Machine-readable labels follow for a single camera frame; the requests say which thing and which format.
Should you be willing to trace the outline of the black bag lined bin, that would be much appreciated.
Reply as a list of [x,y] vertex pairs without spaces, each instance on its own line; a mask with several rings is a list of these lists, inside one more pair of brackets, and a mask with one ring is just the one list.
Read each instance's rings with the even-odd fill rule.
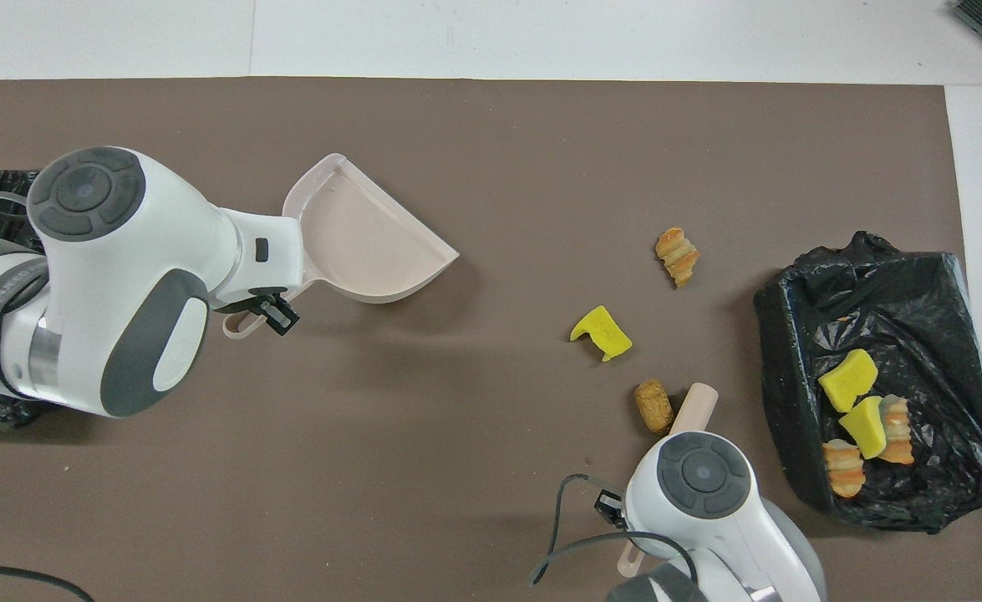
[[[797,257],[755,293],[761,385],[792,491],[845,523],[938,533],[982,509],[982,359],[953,254],[905,252],[870,232]],[[820,377],[864,350],[869,394],[906,401],[910,464],[862,461],[860,492],[834,492],[822,450],[852,442]]]

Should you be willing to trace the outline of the small brown bread roll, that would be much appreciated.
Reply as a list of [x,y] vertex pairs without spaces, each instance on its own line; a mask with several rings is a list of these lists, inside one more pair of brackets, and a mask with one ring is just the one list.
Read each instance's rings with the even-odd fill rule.
[[675,420],[675,411],[661,380],[645,380],[636,385],[634,404],[641,421],[652,434],[668,434]]

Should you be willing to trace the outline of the yellow sponge with green side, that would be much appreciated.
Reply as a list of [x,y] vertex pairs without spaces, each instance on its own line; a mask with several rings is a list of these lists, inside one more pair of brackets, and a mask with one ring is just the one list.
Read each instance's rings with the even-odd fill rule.
[[888,435],[882,421],[881,406],[883,397],[866,396],[838,420],[855,441],[864,460],[872,460],[887,448]]

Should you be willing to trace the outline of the yellow blocky sponge piece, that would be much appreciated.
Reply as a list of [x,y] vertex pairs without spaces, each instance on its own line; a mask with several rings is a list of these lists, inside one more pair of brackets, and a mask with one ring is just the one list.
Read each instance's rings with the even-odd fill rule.
[[878,367],[869,352],[857,348],[817,381],[835,411],[847,414],[872,389],[878,375]]

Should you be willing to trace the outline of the golden croissant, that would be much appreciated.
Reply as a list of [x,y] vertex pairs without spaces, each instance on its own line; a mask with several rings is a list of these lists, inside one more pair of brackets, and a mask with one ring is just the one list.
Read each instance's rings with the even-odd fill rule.
[[654,252],[673,279],[675,288],[681,289],[688,285],[701,254],[681,227],[665,230],[656,241]]

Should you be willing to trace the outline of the brown table mat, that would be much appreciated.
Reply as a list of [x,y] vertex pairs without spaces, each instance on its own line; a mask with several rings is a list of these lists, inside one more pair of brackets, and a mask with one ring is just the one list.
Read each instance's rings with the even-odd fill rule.
[[[276,213],[331,152],[456,248],[397,304],[322,284],[142,414],[0,431],[0,564],[97,602],[602,602],[619,541],[530,587],[570,473],[621,487],[640,381],[719,390],[710,424],[812,539],[832,599],[982,599],[982,510],[937,536],[801,503],[761,401],[754,293],[858,230],[962,254],[948,111],[922,85],[0,81],[0,169],[117,144]],[[654,247],[681,227],[681,289]],[[568,333],[604,305],[634,346]]]

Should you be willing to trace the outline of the torn bread chunk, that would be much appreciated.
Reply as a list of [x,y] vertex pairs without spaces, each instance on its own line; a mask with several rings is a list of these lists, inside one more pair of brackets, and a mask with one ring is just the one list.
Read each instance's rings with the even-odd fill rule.
[[833,439],[823,442],[822,452],[828,484],[834,494],[845,499],[857,496],[866,483],[864,461],[858,446]]
[[915,460],[908,400],[895,394],[885,395],[880,401],[879,410],[886,442],[878,458],[892,464],[912,466]]

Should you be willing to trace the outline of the wooden hand brush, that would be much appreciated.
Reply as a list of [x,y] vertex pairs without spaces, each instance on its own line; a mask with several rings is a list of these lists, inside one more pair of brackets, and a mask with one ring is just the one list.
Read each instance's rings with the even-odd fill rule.
[[[694,382],[681,401],[680,408],[675,412],[673,423],[670,424],[667,435],[675,435],[682,431],[704,430],[709,423],[712,412],[715,411],[719,392],[704,382]],[[635,578],[639,575],[641,564],[646,554],[631,540],[625,542],[623,551],[617,563],[617,571],[622,578]]]

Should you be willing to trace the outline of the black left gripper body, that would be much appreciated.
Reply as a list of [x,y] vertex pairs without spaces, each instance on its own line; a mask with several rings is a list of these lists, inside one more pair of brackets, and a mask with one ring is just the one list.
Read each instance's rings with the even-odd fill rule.
[[269,293],[264,294],[261,289],[249,290],[250,296],[233,304],[224,304],[215,308],[215,312],[224,315],[239,314],[243,312],[259,314],[262,302],[269,298]]

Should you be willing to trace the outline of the beige plastic dustpan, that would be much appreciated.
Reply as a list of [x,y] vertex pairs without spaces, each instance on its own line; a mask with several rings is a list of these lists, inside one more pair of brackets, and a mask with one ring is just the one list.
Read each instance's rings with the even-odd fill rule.
[[289,304],[323,283],[362,304],[391,304],[432,282],[460,253],[339,153],[293,184],[282,216],[303,233],[303,281]]

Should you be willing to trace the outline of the yellow notched sponge piece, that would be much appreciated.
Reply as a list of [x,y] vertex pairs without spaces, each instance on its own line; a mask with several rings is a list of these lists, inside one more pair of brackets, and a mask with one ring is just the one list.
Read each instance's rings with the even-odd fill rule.
[[633,341],[620,328],[612,313],[604,305],[595,306],[583,315],[571,328],[568,340],[575,342],[583,336],[600,350],[603,363],[620,357],[634,346]]

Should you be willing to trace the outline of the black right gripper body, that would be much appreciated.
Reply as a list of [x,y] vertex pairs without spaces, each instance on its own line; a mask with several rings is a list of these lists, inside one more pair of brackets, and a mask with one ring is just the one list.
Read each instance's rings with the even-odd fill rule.
[[623,515],[622,497],[616,492],[600,491],[595,497],[593,509],[614,529],[627,528],[627,519]]

